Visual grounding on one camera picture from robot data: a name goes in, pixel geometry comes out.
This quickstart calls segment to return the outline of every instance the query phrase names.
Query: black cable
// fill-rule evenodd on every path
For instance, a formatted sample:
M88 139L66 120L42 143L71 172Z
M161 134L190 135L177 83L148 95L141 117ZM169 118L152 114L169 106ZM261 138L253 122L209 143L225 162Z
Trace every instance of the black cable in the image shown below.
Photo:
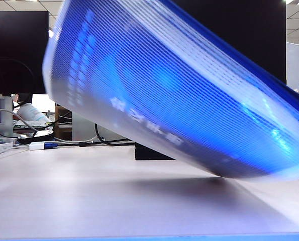
M2 137L6 137L6 138L14 138L14 139L17 138L17 137L8 137L8 136L4 136L4 135L2 135L1 133L0 133L0 136L2 136Z
M30 75L32 76L32 93L30 93L27 98L21 103L21 104L18 104L17 106L14 106L14 108L17 108L17 107L20 107L22 106L23 104L27 103L27 101L32 98L33 96L33 92L35 90L35 78L34 78L34 74L32 72L32 70L23 62L21 62L20 60L16 60L16 59L5 59L5 58L1 58L0 59L1 62L3 61L12 61L12 62L16 62L18 64L21 64L22 66L24 66L30 73Z
M113 141L104 141L100 134L99 134L99 131L98 131L98 125L97 124L94 124L94 129L95 129L95 134L97 135L99 141L103 144L106 144L108 146L132 146L134 145L135 143L134 142L128 142L128 143L117 143L117 144L114 144L112 142L115 142L116 140L113 140Z
M59 119L55 120L53 123L43 127L43 129L46 129L47 127L53 126L54 124L56 124L57 122L59 122L60 120L62 120L63 118L65 118L66 116L70 115L71 111L69 111L68 113L66 113L65 115L61 116Z
M118 140L112 140L108 142L123 142L127 139L118 139ZM86 147L86 146L93 146L93 145L99 145L103 144L103 142L79 142L79 143L72 143L72 144L59 144L59 147L69 147L69 146L79 146L79 147Z

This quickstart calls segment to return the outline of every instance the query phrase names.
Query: white wall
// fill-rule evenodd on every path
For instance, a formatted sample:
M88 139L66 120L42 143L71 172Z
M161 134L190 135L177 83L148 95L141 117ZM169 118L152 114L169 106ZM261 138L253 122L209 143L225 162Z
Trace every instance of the white wall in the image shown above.
M299 88L299 44L286 44L286 84L292 89Z

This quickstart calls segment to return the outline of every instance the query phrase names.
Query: monitor screen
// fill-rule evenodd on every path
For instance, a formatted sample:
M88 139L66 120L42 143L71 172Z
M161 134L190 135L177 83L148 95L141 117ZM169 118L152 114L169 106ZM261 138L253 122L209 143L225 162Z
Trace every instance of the monitor screen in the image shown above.
M47 94L33 94L32 105L35 106L40 112L54 113L55 102L50 100Z
M45 93L42 61L48 30L47 11L0 12L0 58L15 60L0 60L0 93Z

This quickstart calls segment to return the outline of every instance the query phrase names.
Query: desk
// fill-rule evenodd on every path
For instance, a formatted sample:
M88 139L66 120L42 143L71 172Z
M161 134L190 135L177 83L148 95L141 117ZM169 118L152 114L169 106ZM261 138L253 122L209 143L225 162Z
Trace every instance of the desk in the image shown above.
M0 239L299 232L299 180L245 183L134 147L0 155Z

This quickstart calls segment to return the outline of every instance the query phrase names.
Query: black monitor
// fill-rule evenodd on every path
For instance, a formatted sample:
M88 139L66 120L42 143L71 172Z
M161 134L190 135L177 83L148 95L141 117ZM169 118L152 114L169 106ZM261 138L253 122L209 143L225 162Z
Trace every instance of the black monitor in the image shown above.
M0 61L0 93L45 93L42 62L48 30L47 11L0 12L0 58L14 59Z
M283 0L173 0L197 21L286 83Z

